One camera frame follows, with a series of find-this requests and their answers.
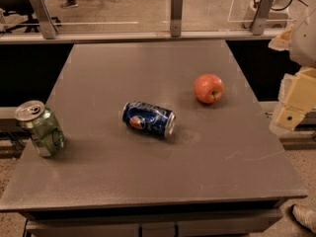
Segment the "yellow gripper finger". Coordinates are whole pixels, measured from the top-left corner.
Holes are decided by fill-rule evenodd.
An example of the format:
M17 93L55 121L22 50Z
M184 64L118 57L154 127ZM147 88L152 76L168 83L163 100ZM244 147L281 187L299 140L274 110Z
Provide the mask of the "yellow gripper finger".
M273 38L269 42L269 48L277 51L289 50L291 33L294 28L294 24L289 25L285 30Z
M270 131L287 134L316 107L316 69L302 67L294 75L285 73L281 80Z

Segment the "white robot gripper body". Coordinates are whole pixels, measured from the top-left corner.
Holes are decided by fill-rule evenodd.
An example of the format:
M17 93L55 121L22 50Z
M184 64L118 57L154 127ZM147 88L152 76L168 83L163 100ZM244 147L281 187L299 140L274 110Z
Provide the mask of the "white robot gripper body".
M307 7L290 37L290 59L301 66L316 67L316 8Z

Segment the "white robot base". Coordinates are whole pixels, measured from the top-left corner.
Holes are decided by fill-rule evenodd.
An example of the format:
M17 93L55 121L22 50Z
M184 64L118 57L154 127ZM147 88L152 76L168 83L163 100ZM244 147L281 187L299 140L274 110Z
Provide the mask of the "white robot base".
M269 12L268 17L268 28L284 28L289 20L288 7L293 0L274 0L272 8ZM260 0L253 0L250 2L246 11L243 27L249 29L252 21L254 20Z

